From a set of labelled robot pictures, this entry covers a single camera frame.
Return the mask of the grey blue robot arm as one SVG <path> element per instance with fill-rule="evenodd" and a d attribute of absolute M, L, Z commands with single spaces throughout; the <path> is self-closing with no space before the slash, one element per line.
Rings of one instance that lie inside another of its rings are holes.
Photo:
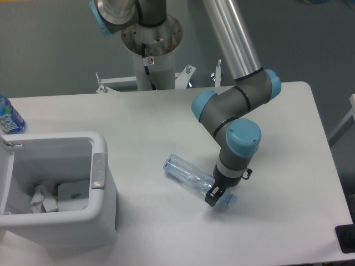
<path fill-rule="evenodd" d="M 203 1 L 236 85 L 218 94 L 201 92 L 192 102 L 197 120 L 220 146 L 205 202 L 218 203 L 226 190 L 248 179 L 248 165 L 261 141 L 259 126 L 245 115 L 281 92 L 276 73 L 264 69 L 255 53 L 236 1 Z M 182 40 L 179 21 L 165 1 L 90 1 L 105 35 L 121 33 L 134 59 L 138 90 L 176 89 L 174 50 Z"/>

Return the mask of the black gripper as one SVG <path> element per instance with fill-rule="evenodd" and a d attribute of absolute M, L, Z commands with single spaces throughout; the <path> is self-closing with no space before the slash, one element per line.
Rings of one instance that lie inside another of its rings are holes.
<path fill-rule="evenodd" d="M 241 170 L 232 170 L 221 162 L 217 162 L 213 171 L 215 182 L 207 191 L 205 202 L 214 207 L 227 188 L 235 187 L 241 180 L 248 180 L 251 175 L 252 169 L 248 167 Z"/>

